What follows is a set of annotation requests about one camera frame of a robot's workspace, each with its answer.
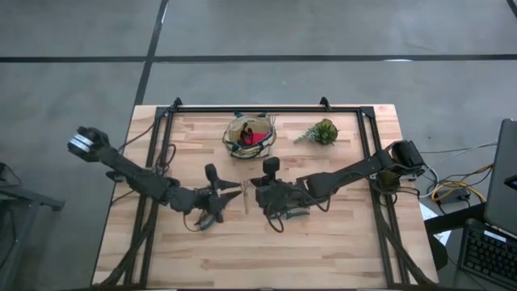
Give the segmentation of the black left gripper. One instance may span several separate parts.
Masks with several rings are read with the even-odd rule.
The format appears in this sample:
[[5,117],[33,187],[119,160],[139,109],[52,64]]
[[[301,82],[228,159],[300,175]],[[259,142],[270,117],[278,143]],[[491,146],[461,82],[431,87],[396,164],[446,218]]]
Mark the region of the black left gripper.
[[198,191],[199,200],[197,207],[202,210],[196,224],[213,224],[214,222],[223,223],[224,218],[222,209],[232,199],[242,194],[242,190],[218,194],[229,188],[239,188],[240,183],[230,182],[219,178],[216,167],[210,163],[205,166],[205,174],[209,185]]

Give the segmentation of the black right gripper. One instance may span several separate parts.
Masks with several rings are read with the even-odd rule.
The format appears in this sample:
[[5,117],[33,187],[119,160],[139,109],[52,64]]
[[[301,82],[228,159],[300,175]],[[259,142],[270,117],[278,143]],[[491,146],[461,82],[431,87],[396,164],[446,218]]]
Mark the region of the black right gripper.
[[301,197],[296,194],[295,185],[276,178],[276,172],[279,169],[279,158],[267,158],[263,161],[265,175],[250,179],[255,187],[255,201],[264,215],[284,214],[291,209],[303,209]]

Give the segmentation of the dark green pruning shears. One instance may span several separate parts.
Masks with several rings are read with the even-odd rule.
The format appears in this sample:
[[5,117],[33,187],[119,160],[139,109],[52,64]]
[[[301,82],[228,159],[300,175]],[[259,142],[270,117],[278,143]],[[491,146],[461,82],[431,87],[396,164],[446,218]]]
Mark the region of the dark green pruning shears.
[[208,230],[214,223],[216,223],[216,218],[212,214],[207,213],[206,211],[203,211],[199,215],[199,218],[197,222],[193,225],[193,227],[190,227],[187,224],[186,217],[186,215],[183,216],[183,225],[188,231],[192,233]]

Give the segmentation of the beige green-trimmed gardening bag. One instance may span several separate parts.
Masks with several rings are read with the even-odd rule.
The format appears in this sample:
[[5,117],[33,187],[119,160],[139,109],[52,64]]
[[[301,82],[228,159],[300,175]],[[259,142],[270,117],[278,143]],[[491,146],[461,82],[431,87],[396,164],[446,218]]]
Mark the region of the beige green-trimmed gardening bag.
[[[222,142],[229,155],[232,158],[243,160],[265,158],[268,156],[276,140],[276,129],[275,126],[271,126],[270,124],[269,114],[267,112],[261,112],[259,114],[234,112],[234,115],[235,119],[228,124],[222,137]],[[239,139],[242,126],[245,123],[253,129],[254,133],[265,133],[266,137],[255,145],[239,145],[237,140]]]

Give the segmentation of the red garden gloves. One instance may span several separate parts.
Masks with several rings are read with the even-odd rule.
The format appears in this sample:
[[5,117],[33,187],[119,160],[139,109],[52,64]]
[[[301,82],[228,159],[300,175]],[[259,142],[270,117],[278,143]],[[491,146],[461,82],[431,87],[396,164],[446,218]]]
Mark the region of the red garden gloves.
[[245,123],[242,126],[242,130],[239,133],[239,139],[237,143],[240,146],[252,146],[259,143],[263,138],[266,137],[265,133],[254,133],[253,129]]

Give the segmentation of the small potted succulent plant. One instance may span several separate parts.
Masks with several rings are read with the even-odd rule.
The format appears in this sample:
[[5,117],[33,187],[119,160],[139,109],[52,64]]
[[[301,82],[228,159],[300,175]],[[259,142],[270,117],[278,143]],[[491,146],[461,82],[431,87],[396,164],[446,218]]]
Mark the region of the small potted succulent plant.
[[314,126],[308,128],[303,135],[294,142],[302,141],[316,142],[322,146],[333,145],[337,140],[339,130],[330,119],[322,119]]

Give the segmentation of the white paper sheet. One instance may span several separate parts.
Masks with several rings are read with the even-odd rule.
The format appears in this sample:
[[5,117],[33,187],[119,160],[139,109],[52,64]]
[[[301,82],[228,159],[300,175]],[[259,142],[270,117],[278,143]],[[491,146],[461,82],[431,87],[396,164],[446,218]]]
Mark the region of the white paper sheet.
[[[437,213],[435,213],[433,210],[426,207],[424,204],[420,203],[419,207],[420,207],[421,214],[422,214],[424,221],[438,217]],[[450,234],[451,234],[451,231],[447,230],[447,231],[443,231],[438,234],[434,234],[434,238],[438,239],[442,245],[446,246],[448,239],[450,237]]]

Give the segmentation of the grey power box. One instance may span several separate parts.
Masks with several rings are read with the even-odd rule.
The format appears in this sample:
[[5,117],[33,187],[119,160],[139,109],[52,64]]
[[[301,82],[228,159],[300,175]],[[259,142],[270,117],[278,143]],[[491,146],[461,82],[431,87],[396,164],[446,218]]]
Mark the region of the grey power box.
[[469,200],[471,192],[466,188],[451,188],[438,191],[436,193],[436,202],[439,205],[453,204]]

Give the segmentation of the black side desk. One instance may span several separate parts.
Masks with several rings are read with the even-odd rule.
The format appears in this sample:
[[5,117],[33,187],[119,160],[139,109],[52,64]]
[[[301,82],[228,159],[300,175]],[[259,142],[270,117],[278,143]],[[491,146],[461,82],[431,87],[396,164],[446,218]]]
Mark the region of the black side desk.
[[479,276],[473,275],[472,273],[464,271],[463,269],[459,268],[458,260],[459,260],[459,256],[460,256],[460,251],[459,251],[459,255],[456,259],[451,259],[448,255],[446,246],[442,245],[438,239],[434,238],[434,234],[438,234],[438,233],[441,233],[441,232],[447,231],[447,230],[460,229],[463,233],[463,227],[468,219],[477,220],[492,228],[495,228],[496,230],[503,232],[504,234],[510,235],[513,238],[517,238],[517,236],[505,231],[504,229],[487,222],[484,218],[484,212],[485,212],[485,203],[480,203],[479,205],[474,205],[467,209],[458,210],[453,213],[444,214],[444,215],[438,216],[436,218],[432,218],[432,219],[425,221],[425,227],[426,227],[429,242],[431,245],[431,252],[433,255],[433,260],[434,260],[435,266],[438,270],[445,267],[449,262],[451,262],[456,266],[457,269],[459,269],[463,273],[465,273],[465,275],[468,276],[473,282],[477,283],[480,279],[482,279]]

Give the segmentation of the black metal stand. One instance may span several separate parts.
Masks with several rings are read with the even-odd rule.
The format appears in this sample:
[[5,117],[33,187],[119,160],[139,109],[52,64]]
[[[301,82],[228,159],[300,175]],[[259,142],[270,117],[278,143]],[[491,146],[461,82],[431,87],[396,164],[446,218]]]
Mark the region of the black metal stand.
[[12,291],[40,207],[61,211],[64,204],[25,188],[14,171],[0,162],[0,291]]

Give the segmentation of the black keyboard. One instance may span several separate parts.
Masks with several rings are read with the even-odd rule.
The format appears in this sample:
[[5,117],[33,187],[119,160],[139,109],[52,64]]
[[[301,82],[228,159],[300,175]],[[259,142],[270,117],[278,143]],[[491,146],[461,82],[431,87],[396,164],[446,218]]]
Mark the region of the black keyboard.
[[517,291],[517,238],[474,219],[463,227],[459,268]]

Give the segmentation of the grey laptop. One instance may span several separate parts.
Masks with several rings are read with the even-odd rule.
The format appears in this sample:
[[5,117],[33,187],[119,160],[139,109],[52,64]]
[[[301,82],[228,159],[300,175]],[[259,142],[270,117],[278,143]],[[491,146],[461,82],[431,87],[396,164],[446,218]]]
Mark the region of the grey laptop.
[[501,123],[484,218],[517,236],[517,120]]

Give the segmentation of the black aluminium table frame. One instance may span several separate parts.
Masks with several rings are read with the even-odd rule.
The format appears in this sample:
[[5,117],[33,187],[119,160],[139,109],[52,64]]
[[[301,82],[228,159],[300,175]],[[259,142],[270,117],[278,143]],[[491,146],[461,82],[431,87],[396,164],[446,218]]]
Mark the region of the black aluminium table frame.
[[[234,112],[277,115],[276,140],[265,158],[232,158],[222,142]],[[185,214],[153,198],[126,196],[118,183],[108,210],[92,278],[93,291],[173,289],[432,290],[436,272],[416,195],[408,187],[382,194],[360,179],[320,206],[266,216],[250,179],[264,176],[263,161],[280,159],[284,182],[334,172],[374,155],[400,136],[380,138],[382,106],[138,106],[124,156],[184,188],[209,185],[205,166],[220,179],[248,183],[222,210],[224,222],[192,233]],[[339,130],[333,145],[294,141],[322,119]]]

